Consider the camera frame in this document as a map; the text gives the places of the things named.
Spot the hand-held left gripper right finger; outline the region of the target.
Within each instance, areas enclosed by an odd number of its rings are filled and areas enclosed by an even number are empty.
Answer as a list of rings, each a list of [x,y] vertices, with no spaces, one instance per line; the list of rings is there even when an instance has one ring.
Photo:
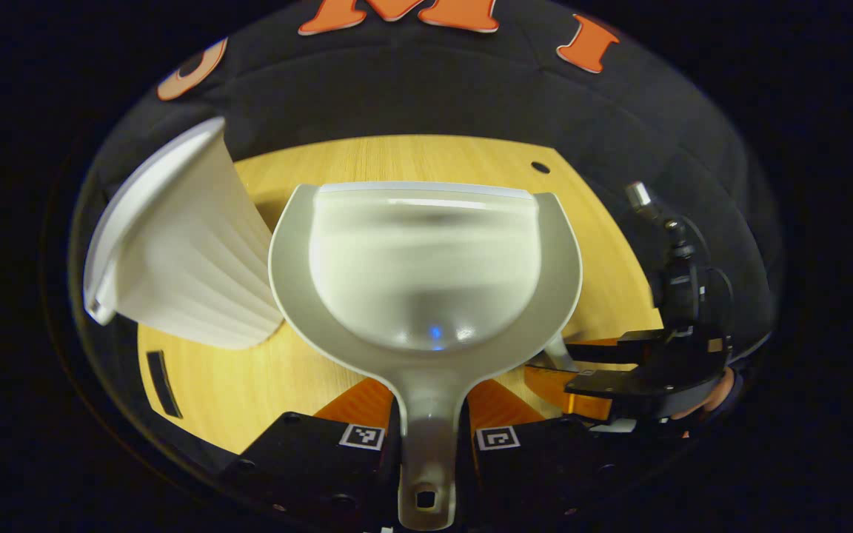
[[[623,459],[578,416],[545,418],[497,381],[468,392],[463,531],[596,531]]]

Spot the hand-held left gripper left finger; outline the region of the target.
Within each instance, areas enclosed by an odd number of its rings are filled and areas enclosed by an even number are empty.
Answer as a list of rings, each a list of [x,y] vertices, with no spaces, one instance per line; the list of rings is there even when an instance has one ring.
[[[397,418],[392,392],[363,379],[314,415],[278,416],[219,479],[312,532],[392,532]]]

